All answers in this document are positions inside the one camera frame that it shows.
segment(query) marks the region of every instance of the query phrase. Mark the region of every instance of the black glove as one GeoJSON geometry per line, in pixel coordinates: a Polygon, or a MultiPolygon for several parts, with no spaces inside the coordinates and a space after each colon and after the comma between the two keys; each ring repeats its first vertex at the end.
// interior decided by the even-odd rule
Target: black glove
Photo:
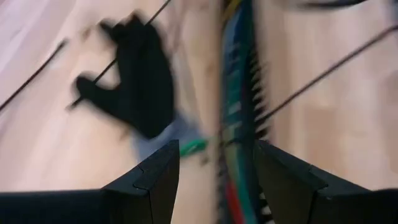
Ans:
{"type": "Polygon", "coordinates": [[[144,137],[158,136],[175,113],[173,78],[159,34],[136,14],[127,24],[112,26],[102,21],[99,26],[117,45],[120,84],[113,90],[105,89],[81,74],[75,81],[80,96],[144,137]]]}

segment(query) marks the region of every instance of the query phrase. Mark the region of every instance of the hand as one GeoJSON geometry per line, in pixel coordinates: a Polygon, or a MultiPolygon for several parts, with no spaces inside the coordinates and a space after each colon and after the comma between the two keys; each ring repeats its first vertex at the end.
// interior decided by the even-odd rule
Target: hand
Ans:
{"type": "Polygon", "coordinates": [[[144,137],[158,136],[174,120],[174,84],[169,61],[155,27],[137,14],[126,23],[100,22],[117,45],[120,84],[105,89],[82,73],[75,80],[78,93],[105,113],[137,129],[144,137]]]}

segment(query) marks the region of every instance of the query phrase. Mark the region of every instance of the green object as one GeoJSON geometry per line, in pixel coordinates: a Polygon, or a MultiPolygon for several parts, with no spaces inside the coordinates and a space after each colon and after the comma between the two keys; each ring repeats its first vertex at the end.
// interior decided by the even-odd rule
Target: green object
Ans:
{"type": "Polygon", "coordinates": [[[206,149],[208,145],[208,140],[207,139],[197,139],[194,140],[180,149],[180,157],[187,157],[191,156],[194,153],[197,152],[202,152],[206,149]]]}

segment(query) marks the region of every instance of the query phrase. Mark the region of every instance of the wooden floor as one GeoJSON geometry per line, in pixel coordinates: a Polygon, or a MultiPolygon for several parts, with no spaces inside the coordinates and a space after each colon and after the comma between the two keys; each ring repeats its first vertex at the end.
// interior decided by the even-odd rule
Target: wooden floor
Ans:
{"type": "MultiPolygon", "coordinates": [[[[280,1],[256,1],[264,86],[271,107],[392,24],[388,0],[349,9],[304,12],[280,1]]],[[[126,127],[81,105],[71,84],[85,70],[99,73],[114,46],[94,25],[140,9],[150,16],[163,0],[0,0],[0,102],[17,89],[64,38],[69,44],[0,114],[0,191],[102,187],[141,158],[126,127]]],[[[156,20],[172,57],[181,109],[206,135],[218,129],[220,4],[172,0],[156,20]]],[[[369,189],[398,187],[398,40],[391,36],[277,114],[276,146],[369,189]]],[[[114,70],[104,82],[114,84],[114,70]]],[[[214,223],[211,161],[182,160],[173,223],[214,223]]]]}

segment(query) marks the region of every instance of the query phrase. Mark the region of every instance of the light wood surface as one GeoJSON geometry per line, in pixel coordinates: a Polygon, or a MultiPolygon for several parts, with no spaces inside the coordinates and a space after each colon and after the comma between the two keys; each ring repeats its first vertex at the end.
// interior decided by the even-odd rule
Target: light wood surface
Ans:
{"type": "MultiPolygon", "coordinates": [[[[150,18],[163,3],[0,1],[1,103],[61,40],[69,39],[43,74],[0,114],[0,191],[99,188],[142,160],[131,140],[121,139],[124,125],[88,104],[71,113],[65,107],[76,98],[71,88],[75,77],[86,70],[98,74],[113,59],[114,46],[95,24],[105,17],[120,20],[135,9],[150,18]]],[[[218,12],[216,1],[173,0],[155,20],[173,62],[179,107],[208,136],[218,127],[218,12]]],[[[103,79],[114,85],[115,69],[103,79]]],[[[214,161],[202,166],[200,155],[181,161],[173,223],[214,222],[214,161]]]]}
{"type": "MultiPolygon", "coordinates": [[[[388,0],[334,11],[278,3],[257,2],[271,108],[393,24],[388,0]]],[[[368,189],[398,187],[397,44],[390,36],[283,109],[274,144],[368,189]]]]}

